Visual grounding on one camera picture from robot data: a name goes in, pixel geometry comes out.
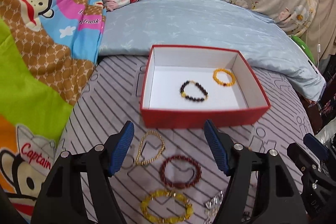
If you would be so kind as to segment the silver wristwatch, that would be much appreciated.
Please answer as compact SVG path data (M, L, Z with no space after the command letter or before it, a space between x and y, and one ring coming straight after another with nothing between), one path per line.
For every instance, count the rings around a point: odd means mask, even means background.
M212 223L212 221L214 220L221 206L223 197L224 197L223 192L220 191L216 196L213 196L212 198L210 198L208 201L205 202L206 224Z

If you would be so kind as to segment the green object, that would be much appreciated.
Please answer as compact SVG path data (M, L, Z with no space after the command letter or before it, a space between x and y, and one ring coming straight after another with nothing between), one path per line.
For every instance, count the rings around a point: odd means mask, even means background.
M315 64L313 54L311 50L308 48L308 46L306 45L306 43L302 39L300 39L298 36L291 35L290 38L304 51L304 53L307 55L309 60L313 64Z

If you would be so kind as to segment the grey striped bed sheet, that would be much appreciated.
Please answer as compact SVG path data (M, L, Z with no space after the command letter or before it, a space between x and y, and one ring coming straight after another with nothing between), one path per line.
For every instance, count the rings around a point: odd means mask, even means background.
M184 195L193 204L190 223L203 223L205 202L224 192L229 179L218 170L202 130L160 129L157 136L147 135L139 110L146 63L143 56L104 58L73 108L58 149L89 151L131 121L135 128L133 141L121 169L110 179L127 223L145 223L140 202L148 193L163 188L159 169L172 155L193 158L201 165L201 179L185 189ZM260 68L255 69L255 75L271 102L270 109L253 125L224 127L222 132L254 151L278 151L301 189L301 173L286 149L290 143L301 144L303 136L312 131L306 111L285 76Z

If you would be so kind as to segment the red cardboard box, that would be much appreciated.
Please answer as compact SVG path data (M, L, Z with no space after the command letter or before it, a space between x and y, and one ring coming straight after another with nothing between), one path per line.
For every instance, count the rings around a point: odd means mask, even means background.
M199 46L152 46L140 110L148 128L249 125L270 101L243 55Z

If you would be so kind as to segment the colourful monkey cartoon quilt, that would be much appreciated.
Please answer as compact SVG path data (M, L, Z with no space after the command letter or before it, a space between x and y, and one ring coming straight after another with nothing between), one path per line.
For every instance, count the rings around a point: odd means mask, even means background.
M1 0L1 188L25 222L97 64L105 19L102 0Z

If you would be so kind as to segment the light blue blanket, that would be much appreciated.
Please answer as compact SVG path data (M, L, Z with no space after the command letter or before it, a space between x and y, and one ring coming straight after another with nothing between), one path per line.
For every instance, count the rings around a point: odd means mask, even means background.
M145 56L153 45L237 50L250 66L285 75L314 102L326 87L307 55L271 18L219 0L140 0L107 13L99 55Z

